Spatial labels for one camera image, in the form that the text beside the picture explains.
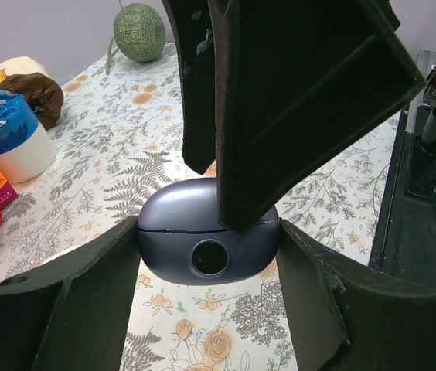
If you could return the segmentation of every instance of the paper towel roll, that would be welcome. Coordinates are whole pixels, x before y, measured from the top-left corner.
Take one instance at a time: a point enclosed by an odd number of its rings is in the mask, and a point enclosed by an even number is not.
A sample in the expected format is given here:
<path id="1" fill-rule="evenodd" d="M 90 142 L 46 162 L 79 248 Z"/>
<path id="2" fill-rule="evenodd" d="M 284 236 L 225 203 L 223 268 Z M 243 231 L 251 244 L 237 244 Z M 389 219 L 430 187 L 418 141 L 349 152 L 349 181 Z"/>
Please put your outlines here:
<path id="1" fill-rule="evenodd" d="M 51 78 L 51 76 L 46 72 L 45 67 L 28 56 L 11 58 L 10 60 L 0 63 L 0 83 L 7 76 L 29 75 L 31 73 L 42 73 L 43 75 Z"/>
<path id="2" fill-rule="evenodd" d="M 55 161 L 58 150 L 42 125 L 21 145 L 0 155 L 0 171 L 9 183 L 26 182 Z"/>

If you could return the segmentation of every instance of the white wall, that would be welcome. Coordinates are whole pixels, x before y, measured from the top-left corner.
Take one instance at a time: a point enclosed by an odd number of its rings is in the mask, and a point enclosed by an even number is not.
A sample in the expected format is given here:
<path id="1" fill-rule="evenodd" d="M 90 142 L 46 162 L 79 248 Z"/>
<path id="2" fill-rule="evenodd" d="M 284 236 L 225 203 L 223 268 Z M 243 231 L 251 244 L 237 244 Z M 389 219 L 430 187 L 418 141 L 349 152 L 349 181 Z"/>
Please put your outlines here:
<path id="1" fill-rule="evenodd" d="M 397 35 L 409 53 L 436 51 L 436 0 L 390 0 L 390 4 L 401 23 Z"/>
<path id="2" fill-rule="evenodd" d="M 173 41 L 161 0 L 120 2 L 153 6 L 164 19 L 167 40 Z M 402 22 L 397 35 L 410 54 L 436 50 L 436 0 L 390 3 Z M 106 53 L 120 8 L 119 0 L 0 0 L 0 62 L 31 56 L 64 83 Z"/>

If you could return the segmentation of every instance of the melon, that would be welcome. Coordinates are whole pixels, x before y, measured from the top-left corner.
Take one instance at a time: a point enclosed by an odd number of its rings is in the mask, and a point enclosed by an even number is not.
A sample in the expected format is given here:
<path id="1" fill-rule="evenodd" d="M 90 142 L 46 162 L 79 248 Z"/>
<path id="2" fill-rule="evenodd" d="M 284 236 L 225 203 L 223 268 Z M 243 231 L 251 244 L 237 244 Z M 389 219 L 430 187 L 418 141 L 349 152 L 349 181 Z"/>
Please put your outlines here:
<path id="1" fill-rule="evenodd" d="M 113 31 L 114 38 L 108 48 L 107 73 L 113 40 L 118 49 L 135 62 L 151 62 L 162 54 L 165 46 L 165 24 L 158 12 L 149 5 L 125 6 L 115 17 Z"/>

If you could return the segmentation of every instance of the fern print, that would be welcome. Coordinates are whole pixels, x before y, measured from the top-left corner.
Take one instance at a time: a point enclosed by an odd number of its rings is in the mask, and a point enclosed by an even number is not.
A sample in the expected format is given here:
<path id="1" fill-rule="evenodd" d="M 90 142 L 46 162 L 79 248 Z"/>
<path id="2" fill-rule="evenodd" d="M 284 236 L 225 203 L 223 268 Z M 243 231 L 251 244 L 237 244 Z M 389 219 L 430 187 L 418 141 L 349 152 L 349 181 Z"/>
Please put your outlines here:
<path id="1" fill-rule="evenodd" d="M 112 203 L 106 209 L 113 211 L 117 223 L 129 216 L 138 215 L 146 200 L 161 187 L 173 182 L 165 173 L 168 152 L 144 151 L 145 157 L 132 158 L 134 165 L 116 174 L 117 181 L 105 189 L 110 196 L 104 198 Z"/>
<path id="2" fill-rule="evenodd" d="M 275 350 L 274 354 L 277 359 L 269 359 L 267 363 L 267 371 L 281 371 L 284 368 L 289 367 L 289 362 L 295 356 L 294 347 L 286 340 L 281 340 Z"/>
<path id="3" fill-rule="evenodd" d="M 315 209 L 342 214 L 346 219 L 354 217 L 352 203 L 346 196 L 347 188 L 333 177 L 336 167 L 327 166 L 327 170 L 320 169 L 288 192 L 284 212 L 292 223 L 304 228 L 315 225 Z"/>
<path id="4" fill-rule="evenodd" d="M 323 225 L 319 227 L 319 231 L 315 235 L 315 239 L 329 247 L 330 249 L 342 252 L 345 248 L 343 238 L 336 235 L 337 226 L 340 222 L 334 223 L 331 219 L 328 219 Z"/>
<path id="5" fill-rule="evenodd" d="M 358 190 L 366 194 L 366 198 L 359 201 L 357 209 L 368 209 L 371 217 L 367 220 L 367 227 L 370 236 L 376 234 L 378 218 L 380 216 L 380 207 L 383 201 L 383 193 L 388 177 L 388 167 L 386 165 L 377 176 L 368 175 L 360 183 Z"/>
<path id="6" fill-rule="evenodd" d="M 165 138 L 163 145 L 167 151 L 181 151 L 182 139 L 183 139 L 184 125 L 183 121 L 175 124 L 170 124 L 162 130 L 162 134 Z"/>
<path id="7" fill-rule="evenodd" d="M 92 192 L 84 187 L 70 197 L 57 198 L 44 212 L 38 225 L 21 229 L 9 241 L 9 252 L 15 254 L 16 259 L 9 266 L 6 277 L 37 267 L 55 255 L 60 250 L 62 234 L 73 228 L 75 216 L 88 213 L 93 207 Z"/>
<path id="8" fill-rule="evenodd" d="M 153 363 L 160 362 L 165 357 L 158 356 L 151 350 L 151 345 L 162 340 L 151 330 L 146 335 L 136 335 L 128 332 L 125 337 L 125 347 L 122 352 L 121 371 L 152 371 Z"/>
<path id="9" fill-rule="evenodd" d="M 280 323 L 280 319 L 286 317 L 279 280 L 263 282 L 259 295 L 239 297 L 230 315 L 230 319 L 237 325 L 235 331 L 242 339 L 250 339 L 253 343 L 266 346 L 273 340 L 287 337 L 287 332 Z"/>
<path id="10" fill-rule="evenodd" d="M 3 220 L 6 222 L 11 218 L 25 216 L 35 204 L 36 199 L 31 192 L 20 194 L 8 207 L 3 209 Z"/>

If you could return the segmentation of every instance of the black foam piece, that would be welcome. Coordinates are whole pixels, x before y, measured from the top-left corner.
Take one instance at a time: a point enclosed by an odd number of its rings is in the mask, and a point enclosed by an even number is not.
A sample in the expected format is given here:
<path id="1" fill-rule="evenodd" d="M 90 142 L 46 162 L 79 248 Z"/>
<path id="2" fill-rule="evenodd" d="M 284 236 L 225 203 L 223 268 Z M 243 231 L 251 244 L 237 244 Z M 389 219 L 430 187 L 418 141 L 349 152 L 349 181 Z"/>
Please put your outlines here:
<path id="1" fill-rule="evenodd" d="M 436 288 L 355 262 L 289 222 L 277 255 L 299 370 L 436 369 Z"/>
<path id="2" fill-rule="evenodd" d="M 1 371 L 118 371 L 138 275 L 137 217 L 0 284 Z"/>
<path id="3" fill-rule="evenodd" d="M 424 86 L 385 0 L 164 3 L 179 51 L 184 159 L 204 172 L 215 124 L 220 219 L 232 230 Z M 208 6 L 213 43 L 207 15 L 193 20 Z"/>

